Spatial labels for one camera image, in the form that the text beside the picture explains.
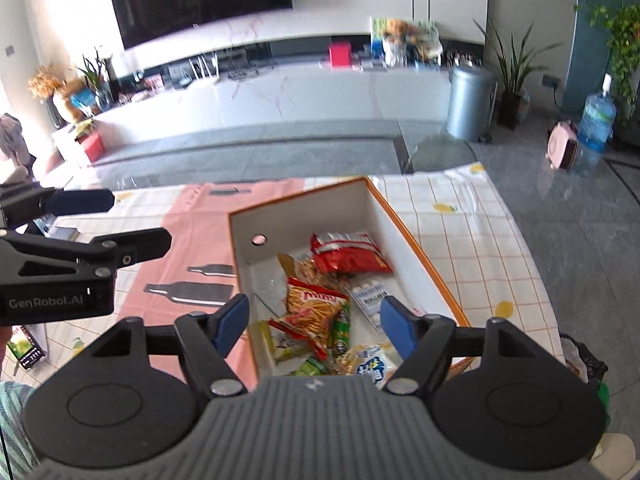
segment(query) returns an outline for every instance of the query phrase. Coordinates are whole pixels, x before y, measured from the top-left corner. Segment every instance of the blue water jug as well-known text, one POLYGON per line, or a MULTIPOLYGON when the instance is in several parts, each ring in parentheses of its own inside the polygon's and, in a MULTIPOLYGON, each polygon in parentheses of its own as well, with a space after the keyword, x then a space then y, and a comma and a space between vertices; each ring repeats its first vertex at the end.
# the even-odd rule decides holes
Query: blue water jug
POLYGON ((610 95, 611 76, 604 76, 602 92, 587 97, 578 127, 578 140, 594 152, 602 153, 613 134, 616 105, 610 95))

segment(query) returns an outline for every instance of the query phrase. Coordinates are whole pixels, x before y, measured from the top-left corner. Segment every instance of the green striped fabric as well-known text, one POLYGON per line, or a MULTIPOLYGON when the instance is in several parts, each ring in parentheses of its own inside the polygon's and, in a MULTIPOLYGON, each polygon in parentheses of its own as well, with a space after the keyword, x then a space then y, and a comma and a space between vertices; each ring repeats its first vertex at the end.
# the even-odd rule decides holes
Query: green striped fabric
MULTIPOLYGON (((0 383, 0 428, 4 434, 14 479, 27 476, 38 466, 38 459, 27 439, 22 424, 22 409, 33 388, 26 384, 4 381, 0 383)), ((0 475, 9 480, 4 450, 0 444, 0 475)))

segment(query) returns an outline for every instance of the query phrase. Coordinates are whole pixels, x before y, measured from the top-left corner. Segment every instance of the blue logo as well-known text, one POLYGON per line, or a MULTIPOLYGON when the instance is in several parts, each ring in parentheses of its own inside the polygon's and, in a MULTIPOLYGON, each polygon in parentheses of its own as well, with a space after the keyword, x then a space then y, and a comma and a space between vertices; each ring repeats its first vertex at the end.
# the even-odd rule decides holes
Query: blue logo
POLYGON ((374 384, 377 384, 385 377, 385 362, 376 355, 358 366, 356 375, 367 375, 374 384))

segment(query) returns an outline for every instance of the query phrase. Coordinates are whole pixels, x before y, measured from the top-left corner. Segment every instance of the wall socket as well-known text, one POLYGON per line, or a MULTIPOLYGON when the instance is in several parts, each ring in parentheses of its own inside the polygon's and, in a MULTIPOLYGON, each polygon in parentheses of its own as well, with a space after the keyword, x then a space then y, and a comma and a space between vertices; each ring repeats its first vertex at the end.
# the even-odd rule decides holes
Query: wall socket
POLYGON ((555 76, 545 74, 542 76, 542 86, 557 89, 560 86, 560 80, 555 76))

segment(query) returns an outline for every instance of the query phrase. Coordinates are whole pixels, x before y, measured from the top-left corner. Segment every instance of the trash can lid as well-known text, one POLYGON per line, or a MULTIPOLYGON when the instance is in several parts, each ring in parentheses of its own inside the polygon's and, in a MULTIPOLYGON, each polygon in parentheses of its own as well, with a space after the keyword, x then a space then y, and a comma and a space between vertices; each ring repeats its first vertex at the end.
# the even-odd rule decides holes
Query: trash can lid
POLYGON ((482 66, 460 65, 453 68, 453 75, 475 82, 495 82, 495 73, 482 66))

